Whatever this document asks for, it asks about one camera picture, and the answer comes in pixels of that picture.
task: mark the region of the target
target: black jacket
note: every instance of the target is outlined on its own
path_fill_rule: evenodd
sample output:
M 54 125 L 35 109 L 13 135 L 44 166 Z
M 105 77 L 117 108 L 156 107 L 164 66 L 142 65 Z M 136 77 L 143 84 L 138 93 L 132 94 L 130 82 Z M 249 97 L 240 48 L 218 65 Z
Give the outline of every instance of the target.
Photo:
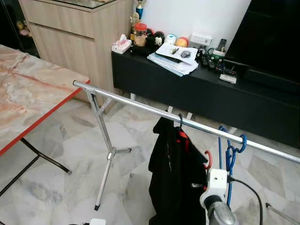
M 206 185 L 203 163 L 207 159 L 173 124 L 172 120 L 160 118 L 153 128 L 159 136 L 149 162 L 153 173 L 149 193 L 157 214 L 149 225 L 204 225 L 200 196 Z M 202 187 L 192 188 L 192 183 Z

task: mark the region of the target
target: black cable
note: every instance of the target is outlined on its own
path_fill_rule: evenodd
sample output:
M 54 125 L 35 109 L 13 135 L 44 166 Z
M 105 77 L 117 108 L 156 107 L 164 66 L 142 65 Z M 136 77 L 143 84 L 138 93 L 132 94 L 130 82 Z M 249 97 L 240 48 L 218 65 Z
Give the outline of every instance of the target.
M 251 188 L 248 184 L 244 183 L 241 180 L 237 180 L 237 179 L 235 179 L 231 176 L 227 176 L 227 182 L 228 181 L 239 182 L 239 183 L 245 185 L 247 188 L 249 188 L 251 191 L 254 192 L 254 194 L 256 195 L 256 197 L 258 199 L 258 202 L 259 202 L 259 225 L 263 225 L 263 204 L 262 204 L 261 198 L 259 197 L 258 193 L 253 188 Z

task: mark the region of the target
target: power strip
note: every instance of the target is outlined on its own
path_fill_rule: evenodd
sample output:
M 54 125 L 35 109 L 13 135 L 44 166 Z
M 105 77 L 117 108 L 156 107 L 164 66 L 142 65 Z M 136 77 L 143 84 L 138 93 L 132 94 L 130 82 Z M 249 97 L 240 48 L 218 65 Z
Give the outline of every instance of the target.
M 225 74 L 220 75 L 220 80 L 227 81 L 229 83 L 234 83 L 234 84 L 236 83 L 236 77 L 225 75 Z

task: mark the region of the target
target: marble table top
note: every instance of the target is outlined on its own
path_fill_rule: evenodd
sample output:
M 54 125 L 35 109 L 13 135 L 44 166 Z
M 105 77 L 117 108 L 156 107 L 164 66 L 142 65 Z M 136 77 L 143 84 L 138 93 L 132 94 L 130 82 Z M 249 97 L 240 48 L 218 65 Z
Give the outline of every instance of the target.
M 0 156 L 81 89 L 88 77 L 0 45 Z

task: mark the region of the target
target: television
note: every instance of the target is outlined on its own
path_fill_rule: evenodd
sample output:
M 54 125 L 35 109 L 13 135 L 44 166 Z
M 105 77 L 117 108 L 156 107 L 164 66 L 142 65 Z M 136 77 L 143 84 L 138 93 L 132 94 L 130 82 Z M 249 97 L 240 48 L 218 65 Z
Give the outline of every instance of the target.
M 246 79 L 299 93 L 300 0 L 252 0 L 225 60 Z

